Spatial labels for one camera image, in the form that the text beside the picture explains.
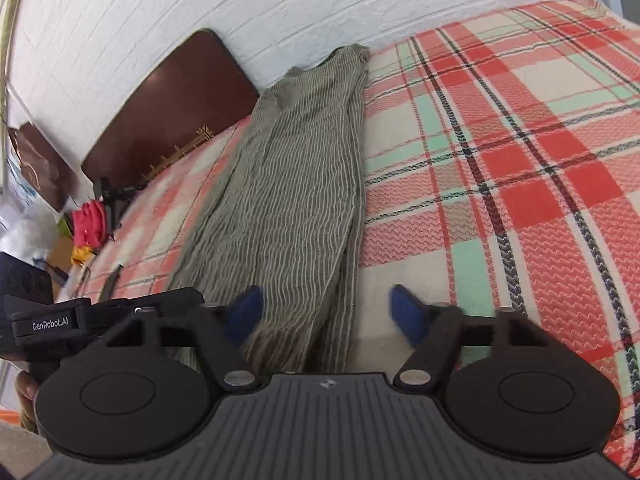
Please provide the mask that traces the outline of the person's left hand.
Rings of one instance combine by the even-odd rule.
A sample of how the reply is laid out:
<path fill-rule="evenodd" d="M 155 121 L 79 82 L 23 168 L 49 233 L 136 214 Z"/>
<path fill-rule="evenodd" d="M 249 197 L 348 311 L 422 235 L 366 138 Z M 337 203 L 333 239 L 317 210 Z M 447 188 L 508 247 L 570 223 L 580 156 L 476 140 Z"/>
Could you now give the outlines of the person's left hand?
<path fill-rule="evenodd" d="M 38 382 L 29 372 L 19 372 L 15 379 L 15 390 L 21 404 L 21 426 L 34 434 L 39 434 L 35 415 L 35 400 Z"/>

